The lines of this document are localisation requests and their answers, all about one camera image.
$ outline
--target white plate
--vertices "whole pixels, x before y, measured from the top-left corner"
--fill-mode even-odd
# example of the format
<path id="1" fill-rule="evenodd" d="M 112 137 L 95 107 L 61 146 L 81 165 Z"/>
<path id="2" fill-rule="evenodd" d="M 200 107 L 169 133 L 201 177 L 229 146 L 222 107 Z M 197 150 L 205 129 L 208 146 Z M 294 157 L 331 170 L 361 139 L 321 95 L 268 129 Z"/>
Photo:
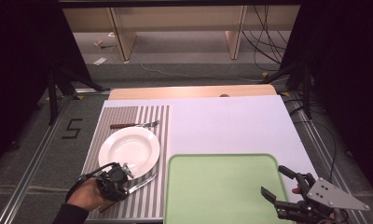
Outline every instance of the white plate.
<path id="1" fill-rule="evenodd" d="M 122 166 L 126 162 L 134 178 L 138 178 L 152 169 L 159 153 L 159 140 L 152 132 L 140 127 L 124 128 L 104 141 L 99 152 L 99 165 L 119 162 Z"/>

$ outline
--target floor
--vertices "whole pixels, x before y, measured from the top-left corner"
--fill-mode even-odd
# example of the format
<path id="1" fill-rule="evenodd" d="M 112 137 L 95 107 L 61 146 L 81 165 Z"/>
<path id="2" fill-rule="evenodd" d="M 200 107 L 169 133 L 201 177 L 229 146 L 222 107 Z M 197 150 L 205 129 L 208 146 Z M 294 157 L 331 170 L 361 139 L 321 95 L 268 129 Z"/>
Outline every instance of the floor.
<path id="1" fill-rule="evenodd" d="M 256 44 L 252 35 L 259 37 L 260 32 L 245 34 Z M 269 35 L 276 46 L 285 48 L 289 32 L 270 32 Z M 75 34 L 75 37 L 93 80 L 111 88 L 252 84 L 278 68 L 267 56 L 255 53 L 245 36 L 242 36 L 238 59 L 231 60 L 223 32 L 139 33 L 127 62 L 120 60 L 117 47 L 113 47 L 115 38 L 109 34 Z M 98 39 L 103 43 L 95 46 Z M 267 42 L 268 37 L 264 36 L 263 41 Z M 277 48 L 279 54 L 270 46 L 259 44 L 258 47 L 276 61 L 281 60 L 283 49 Z M 106 61 L 93 65 L 101 57 Z M 122 77 L 117 76 L 117 71 L 123 72 Z M 282 77 L 272 83 L 277 92 L 286 91 L 285 81 L 286 77 Z M 80 83 L 75 85 L 80 90 L 87 88 Z M 80 174 L 95 122 L 103 101 L 108 98 L 108 92 L 80 91 L 79 98 L 62 98 L 61 93 L 58 94 L 62 118 L 48 126 L 48 95 L 44 93 L 38 103 L 40 109 L 33 113 L 18 139 L 21 147 L 10 150 L 0 160 L 0 216 L 3 211 L 10 211 L 12 223 L 50 223 L 65 192 Z M 336 151 L 334 183 L 370 206 L 369 212 L 350 211 L 349 223 L 373 223 L 373 189 L 352 155 L 347 153 L 325 109 L 320 107 L 319 99 L 311 98 L 313 122 L 306 122 L 306 115 L 297 110 L 301 106 L 300 91 L 282 95 L 317 174 L 329 178 Z M 78 140 L 64 138 L 75 133 L 69 130 L 75 124 L 83 130 Z M 12 201 L 13 192 L 21 189 L 24 189 L 21 197 Z"/>

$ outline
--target knife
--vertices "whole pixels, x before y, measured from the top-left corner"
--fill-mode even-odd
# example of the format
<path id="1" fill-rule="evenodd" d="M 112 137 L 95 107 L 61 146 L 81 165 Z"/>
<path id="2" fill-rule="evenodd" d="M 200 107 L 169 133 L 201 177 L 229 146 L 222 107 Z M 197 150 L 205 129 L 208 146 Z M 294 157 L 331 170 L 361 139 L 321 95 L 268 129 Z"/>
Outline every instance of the knife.
<path id="1" fill-rule="evenodd" d="M 131 195 L 133 192 L 135 192 L 136 190 L 140 189 L 141 187 L 145 186 L 146 184 L 148 184 L 149 182 L 151 182 L 151 180 L 155 179 L 155 177 L 158 175 L 158 173 L 155 173 L 153 175 L 151 175 L 149 178 L 143 180 L 142 182 L 134 185 L 133 187 L 129 188 L 129 189 L 126 189 L 126 194 L 128 195 Z M 108 208 L 110 208 L 112 205 L 116 204 L 117 202 L 113 202 L 113 201 L 105 201 L 104 204 L 102 206 L 99 207 L 99 213 L 102 213 L 103 211 L 107 210 Z"/>

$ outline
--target robotic arm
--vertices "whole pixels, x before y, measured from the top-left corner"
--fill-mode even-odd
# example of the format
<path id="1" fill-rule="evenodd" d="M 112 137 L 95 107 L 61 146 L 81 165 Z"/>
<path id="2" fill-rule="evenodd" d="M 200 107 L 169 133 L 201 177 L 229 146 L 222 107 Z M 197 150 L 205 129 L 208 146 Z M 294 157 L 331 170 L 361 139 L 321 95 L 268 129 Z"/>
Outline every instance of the robotic arm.
<path id="1" fill-rule="evenodd" d="M 280 219 L 288 219 L 307 224 L 321 223 L 323 220 L 336 221 L 330 217 L 334 209 L 369 210 L 369 206 L 361 203 L 352 195 L 337 188 L 326 180 L 314 179 L 311 174 L 295 173 L 285 166 L 279 166 L 279 172 L 290 179 L 296 179 L 303 200 L 298 203 L 280 202 L 276 196 L 261 187 L 262 196 L 272 203 Z"/>

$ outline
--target human hand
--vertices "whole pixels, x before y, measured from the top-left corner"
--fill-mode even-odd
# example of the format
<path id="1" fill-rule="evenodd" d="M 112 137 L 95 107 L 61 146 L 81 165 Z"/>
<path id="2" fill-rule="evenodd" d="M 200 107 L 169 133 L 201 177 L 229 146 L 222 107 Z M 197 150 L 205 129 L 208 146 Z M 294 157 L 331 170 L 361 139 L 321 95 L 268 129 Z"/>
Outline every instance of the human hand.
<path id="1" fill-rule="evenodd" d="M 92 211 L 106 201 L 97 188 L 96 179 L 91 178 L 76 189 L 67 203 L 81 207 L 87 211 Z"/>

